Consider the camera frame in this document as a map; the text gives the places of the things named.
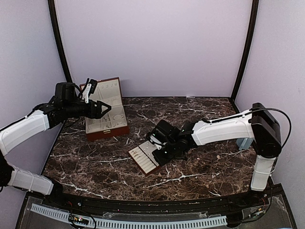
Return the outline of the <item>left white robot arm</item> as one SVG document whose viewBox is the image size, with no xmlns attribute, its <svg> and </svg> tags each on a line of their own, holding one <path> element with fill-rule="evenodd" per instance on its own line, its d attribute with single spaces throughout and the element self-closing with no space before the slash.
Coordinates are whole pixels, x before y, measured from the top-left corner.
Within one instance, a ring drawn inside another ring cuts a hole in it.
<svg viewBox="0 0 305 229">
<path fill-rule="evenodd" d="M 0 187 L 15 187 L 28 192 L 48 196 L 57 208 L 67 204 L 67 197 L 54 189 L 56 183 L 50 178 L 19 168 L 6 160 L 6 156 L 19 145 L 34 141 L 44 133 L 64 123 L 69 118 L 87 117 L 100 119 L 112 107 L 101 100 L 91 99 L 99 82 L 88 79 L 83 87 L 62 82 L 55 86 L 54 96 L 35 106 L 31 112 L 0 130 Z"/>
</svg>

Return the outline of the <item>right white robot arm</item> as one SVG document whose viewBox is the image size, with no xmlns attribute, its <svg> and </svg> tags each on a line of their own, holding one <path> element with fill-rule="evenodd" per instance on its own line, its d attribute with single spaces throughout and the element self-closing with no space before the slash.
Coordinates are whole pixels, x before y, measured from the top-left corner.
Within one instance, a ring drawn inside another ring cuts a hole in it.
<svg viewBox="0 0 305 229">
<path fill-rule="evenodd" d="M 186 160 L 189 150 L 209 143 L 232 139 L 254 142 L 257 158 L 251 190 L 243 197 L 243 203 L 253 207 L 261 200 L 261 191 L 265 190 L 274 163 L 286 144 L 281 141 L 280 124 L 272 111 L 287 115 L 282 110 L 254 103 L 251 109 L 241 113 L 186 123 L 181 129 L 161 120 L 146 137 L 157 146 L 152 155 L 160 166 L 175 159 Z"/>
</svg>

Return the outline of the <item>beige jewelry tray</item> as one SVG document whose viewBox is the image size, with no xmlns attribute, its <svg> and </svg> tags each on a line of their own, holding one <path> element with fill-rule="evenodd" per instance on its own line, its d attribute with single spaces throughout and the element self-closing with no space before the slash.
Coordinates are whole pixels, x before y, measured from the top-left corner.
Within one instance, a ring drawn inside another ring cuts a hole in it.
<svg viewBox="0 0 305 229">
<path fill-rule="evenodd" d="M 150 175 L 160 168 L 159 163 L 152 154 L 157 149 L 158 147 L 156 145 L 150 141 L 146 141 L 128 152 L 145 176 Z"/>
</svg>

